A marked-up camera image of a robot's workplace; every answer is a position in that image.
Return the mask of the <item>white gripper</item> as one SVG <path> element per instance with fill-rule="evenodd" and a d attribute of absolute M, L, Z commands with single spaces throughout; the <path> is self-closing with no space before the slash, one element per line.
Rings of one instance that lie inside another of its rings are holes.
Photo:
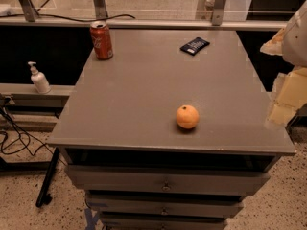
<path fill-rule="evenodd" d="M 283 53 L 283 59 L 295 65 L 290 73 L 279 73 L 274 80 L 266 118 L 268 123 L 285 127 L 307 104 L 307 1 L 260 52 L 271 56 Z"/>

